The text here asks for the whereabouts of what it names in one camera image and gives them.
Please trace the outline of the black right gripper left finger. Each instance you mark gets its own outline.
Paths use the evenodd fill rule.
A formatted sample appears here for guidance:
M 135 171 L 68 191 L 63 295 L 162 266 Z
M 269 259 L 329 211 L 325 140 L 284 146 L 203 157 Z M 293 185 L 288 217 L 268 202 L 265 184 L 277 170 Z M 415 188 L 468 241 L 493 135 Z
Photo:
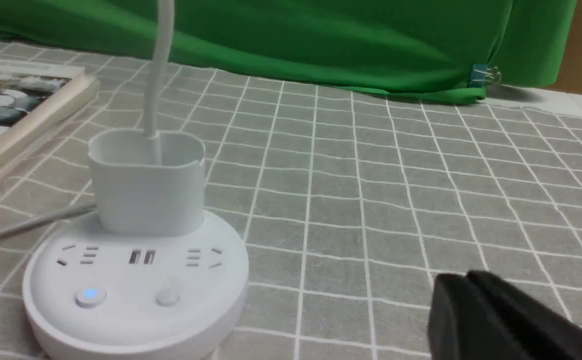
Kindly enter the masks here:
M 435 278 L 428 318 L 433 360 L 532 360 L 515 335 L 515 316 L 465 276 Z

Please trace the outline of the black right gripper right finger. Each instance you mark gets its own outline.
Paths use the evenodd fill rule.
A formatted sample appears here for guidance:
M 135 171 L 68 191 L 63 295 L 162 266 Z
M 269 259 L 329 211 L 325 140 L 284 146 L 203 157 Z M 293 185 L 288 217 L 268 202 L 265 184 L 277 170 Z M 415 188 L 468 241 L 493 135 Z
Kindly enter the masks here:
M 582 360 L 582 328 L 518 287 L 487 271 L 469 281 L 485 294 L 508 331 L 535 360 Z

